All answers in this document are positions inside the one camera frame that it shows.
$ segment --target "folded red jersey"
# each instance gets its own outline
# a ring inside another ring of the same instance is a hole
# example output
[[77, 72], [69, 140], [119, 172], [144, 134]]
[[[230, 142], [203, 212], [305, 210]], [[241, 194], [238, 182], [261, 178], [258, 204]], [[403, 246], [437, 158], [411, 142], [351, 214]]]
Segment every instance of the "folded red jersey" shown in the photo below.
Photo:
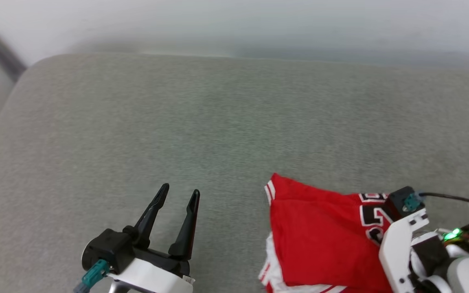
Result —
[[331, 284], [391, 292], [379, 245], [392, 220], [382, 193], [340, 193], [273, 174], [265, 187], [287, 286]]

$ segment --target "red fabric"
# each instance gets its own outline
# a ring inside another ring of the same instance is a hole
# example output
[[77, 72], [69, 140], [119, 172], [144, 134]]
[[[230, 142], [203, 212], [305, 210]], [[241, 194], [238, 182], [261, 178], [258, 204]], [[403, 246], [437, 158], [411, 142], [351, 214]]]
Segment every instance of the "red fabric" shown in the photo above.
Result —
[[[332, 284], [352, 287], [347, 288], [352, 292], [392, 291], [379, 261], [379, 245], [369, 234], [372, 229], [385, 232], [390, 225], [388, 216], [375, 208], [385, 195], [341, 195], [278, 174], [267, 185], [268, 190], [272, 187], [272, 235], [288, 286]], [[381, 223], [371, 224], [370, 216], [363, 219], [362, 206], [368, 215], [372, 208], [372, 221]]]

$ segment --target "gray fabric surface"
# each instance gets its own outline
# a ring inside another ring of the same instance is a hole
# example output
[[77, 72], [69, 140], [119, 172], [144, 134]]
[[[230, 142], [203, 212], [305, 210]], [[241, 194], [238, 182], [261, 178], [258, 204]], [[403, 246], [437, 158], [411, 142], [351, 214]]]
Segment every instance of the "gray fabric surface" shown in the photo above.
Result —
[[[167, 251], [198, 188], [195, 292], [262, 292], [262, 186], [273, 172], [344, 193], [412, 185], [469, 197], [469, 72], [129, 54], [41, 61], [0, 114], [0, 293], [71, 291], [86, 243], [133, 224], [164, 182], [152, 247]], [[431, 227], [469, 222], [467, 203], [427, 207]]]

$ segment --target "black cable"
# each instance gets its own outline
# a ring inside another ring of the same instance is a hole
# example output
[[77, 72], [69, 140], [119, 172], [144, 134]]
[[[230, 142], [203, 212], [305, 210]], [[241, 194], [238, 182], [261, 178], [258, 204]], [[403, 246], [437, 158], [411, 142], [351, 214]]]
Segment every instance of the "black cable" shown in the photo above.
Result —
[[421, 197], [436, 197], [436, 198], [454, 199], [454, 200], [469, 202], [469, 199], [467, 199], [467, 198], [456, 197], [455, 195], [443, 195], [441, 193], [433, 193], [433, 192], [419, 193], [419, 196], [421, 196]]

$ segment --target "folded clothing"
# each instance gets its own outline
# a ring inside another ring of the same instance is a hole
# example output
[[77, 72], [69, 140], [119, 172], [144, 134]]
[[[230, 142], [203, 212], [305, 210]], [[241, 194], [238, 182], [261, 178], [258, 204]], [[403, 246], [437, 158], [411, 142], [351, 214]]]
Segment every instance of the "folded clothing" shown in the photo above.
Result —
[[[342, 195], [278, 174], [265, 191], [283, 286], [322, 286], [316, 287], [318, 292], [392, 291], [378, 257], [380, 241], [392, 223], [381, 208], [387, 195]], [[272, 281], [264, 284], [275, 289]]]

